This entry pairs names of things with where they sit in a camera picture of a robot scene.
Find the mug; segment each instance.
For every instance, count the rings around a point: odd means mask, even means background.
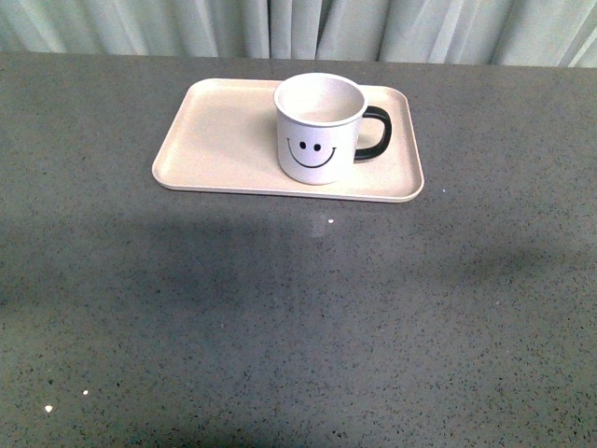
[[[277,109],[278,162],[293,179],[324,185],[350,173],[355,161],[381,156],[392,137],[392,122],[368,105],[356,83],[327,73],[307,73],[283,81],[273,94]],[[356,149],[362,119],[383,123],[380,142]]]

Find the tray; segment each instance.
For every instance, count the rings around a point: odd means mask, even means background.
[[[305,185],[280,168],[273,91],[281,81],[205,79],[192,85],[154,160],[167,189],[403,203],[423,188],[423,170],[407,98],[394,89],[363,86],[370,105],[392,118],[390,146],[359,162],[333,184]],[[363,119],[358,146],[375,145],[382,124]]]

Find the quartz countertop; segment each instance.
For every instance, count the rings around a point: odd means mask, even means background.
[[[417,198],[154,180],[310,71],[408,97]],[[0,150],[0,446],[597,444],[597,70],[0,53]]]

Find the white curtain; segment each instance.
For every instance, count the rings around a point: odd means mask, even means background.
[[[597,66],[597,0],[0,0],[0,50]]]

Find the mug handle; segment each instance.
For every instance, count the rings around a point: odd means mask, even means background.
[[[392,137],[392,121],[390,115],[381,107],[370,105],[363,114],[364,119],[378,119],[383,123],[383,135],[380,143],[374,147],[364,147],[358,149],[354,154],[354,161],[367,161],[375,157],[381,156],[390,144]]]

